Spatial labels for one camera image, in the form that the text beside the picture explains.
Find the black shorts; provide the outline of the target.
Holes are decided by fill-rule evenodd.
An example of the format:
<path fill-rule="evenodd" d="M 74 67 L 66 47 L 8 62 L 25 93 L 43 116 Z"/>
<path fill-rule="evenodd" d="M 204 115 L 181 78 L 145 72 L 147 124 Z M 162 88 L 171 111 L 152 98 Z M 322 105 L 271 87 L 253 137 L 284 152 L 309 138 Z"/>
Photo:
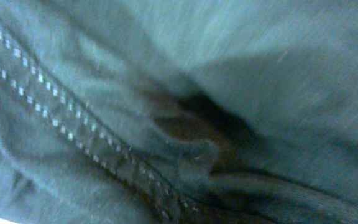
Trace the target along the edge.
<path fill-rule="evenodd" d="M 358 223 L 358 1 L 0 0 L 0 218 Z"/>

